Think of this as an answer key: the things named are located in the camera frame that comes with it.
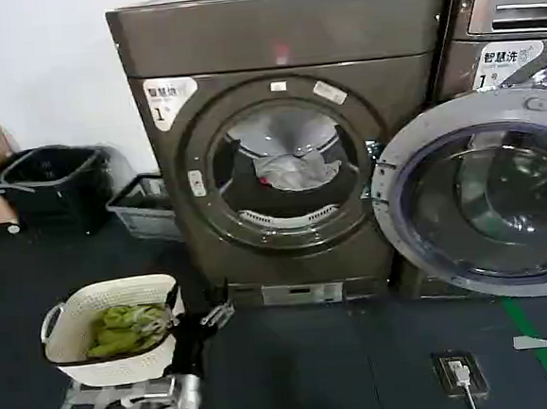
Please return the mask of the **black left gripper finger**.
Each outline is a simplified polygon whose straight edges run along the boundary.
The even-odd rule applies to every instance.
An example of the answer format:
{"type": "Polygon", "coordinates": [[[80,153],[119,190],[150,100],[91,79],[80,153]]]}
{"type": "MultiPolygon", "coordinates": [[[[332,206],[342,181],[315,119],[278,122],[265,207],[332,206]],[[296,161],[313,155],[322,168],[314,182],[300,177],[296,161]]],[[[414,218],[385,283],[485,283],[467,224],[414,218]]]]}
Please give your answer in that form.
{"type": "Polygon", "coordinates": [[[177,326],[179,324],[179,318],[183,315],[182,296],[180,286],[177,283],[167,293],[164,305],[165,313],[168,317],[168,326],[177,326]]]}
{"type": "Polygon", "coordinates": [[[230,298],[229,282],[224,279],[221,283],[214,285],[208,295],[211,309],[203,316],[199,325],[203,328],[222,328],[234,315],[235,307],[230,298]]]}

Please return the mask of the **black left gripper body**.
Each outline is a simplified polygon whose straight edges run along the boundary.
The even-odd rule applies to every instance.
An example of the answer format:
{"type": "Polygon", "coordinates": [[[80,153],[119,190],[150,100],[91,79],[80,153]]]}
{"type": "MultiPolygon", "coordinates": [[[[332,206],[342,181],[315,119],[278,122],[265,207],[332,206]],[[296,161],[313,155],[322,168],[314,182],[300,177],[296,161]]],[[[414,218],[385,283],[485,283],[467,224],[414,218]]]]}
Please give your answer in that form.
{"type": "Polygon", "coordinates": [[[205,315],[182,315],[172,330],[176,345],[171,373],[204,376],[203,350],[205,342],[214,335],[214,328],[203,324],[205,315]]]}

